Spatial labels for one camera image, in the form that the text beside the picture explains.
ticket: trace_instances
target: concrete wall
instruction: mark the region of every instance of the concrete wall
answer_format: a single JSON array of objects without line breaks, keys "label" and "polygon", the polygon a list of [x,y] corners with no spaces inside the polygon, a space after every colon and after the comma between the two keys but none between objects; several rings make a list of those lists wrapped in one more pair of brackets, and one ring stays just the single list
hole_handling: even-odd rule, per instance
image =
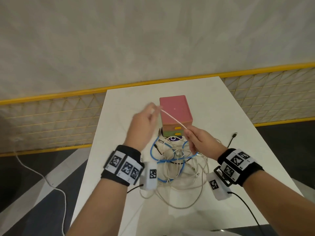
[{"label": "concrete wall", "polygon": [[315,0],[0,0],[0,99],[315,60]]}]

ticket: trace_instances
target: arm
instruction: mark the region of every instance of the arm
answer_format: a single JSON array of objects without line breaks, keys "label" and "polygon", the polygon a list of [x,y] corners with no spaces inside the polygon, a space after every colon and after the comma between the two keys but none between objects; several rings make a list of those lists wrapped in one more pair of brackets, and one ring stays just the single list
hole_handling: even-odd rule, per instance
[{"label": "arm", "polygon": [[[209,158],[218,160],[227,150],[202,129],[190,126],[184,132],[192,153],[199,151]],[[262,170],[255,172],[246,179],[243,187],[278,234],[315,234],[315,204],[268,173]]]},{"label": "arm", "polygon": [[[124,145],[141,152],[152,138],[159,111],[159,107],[150,103],[134,115]],[[127,186],[109,179],[100,179],[67,236],[118,235],[126,195]]]}]

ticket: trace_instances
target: wrist strap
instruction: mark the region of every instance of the wrist strap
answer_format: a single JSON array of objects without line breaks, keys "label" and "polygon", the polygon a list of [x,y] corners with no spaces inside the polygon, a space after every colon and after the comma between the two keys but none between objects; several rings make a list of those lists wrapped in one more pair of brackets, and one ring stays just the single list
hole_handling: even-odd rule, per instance
[{"label": "wrist strap", "polygon": [[258,170],[264,170],[254,158],[241,149],[230,148],[219,158],[220,170],[232,184],[243,186],[246,179]]},{"label": "wrist strap", "polygon": [[144,164],[140,162],[140,155],[136,149],[119,145],[107,159],[101,178],[126,186],[135,185],[144,168]]}]

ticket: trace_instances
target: pink box lid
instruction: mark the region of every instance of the pink box lid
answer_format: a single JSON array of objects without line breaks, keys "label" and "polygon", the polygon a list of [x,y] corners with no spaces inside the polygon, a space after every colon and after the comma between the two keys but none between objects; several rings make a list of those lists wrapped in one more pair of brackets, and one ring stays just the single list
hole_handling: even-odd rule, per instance
[{"label": "pink box lid", "polygon": [[[192,115],[185,95],[160,98],[162,109],[181,123],[192,122]],[[178,124],[167,114],[161,112],[163,125]]]}]

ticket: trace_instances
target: box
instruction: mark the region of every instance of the box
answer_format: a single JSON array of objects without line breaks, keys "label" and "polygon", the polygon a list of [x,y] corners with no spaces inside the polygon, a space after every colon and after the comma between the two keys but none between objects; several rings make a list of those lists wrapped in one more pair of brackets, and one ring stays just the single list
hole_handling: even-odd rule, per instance
[{"label": "box", "polygon": [[[176,118],[185,127],[192,125],[193,119],[185,95],[160,98],[160,105],[164,111]],[[161,112],[161,119],[164,137],[183,135],[183,126],[166,113]]]}]

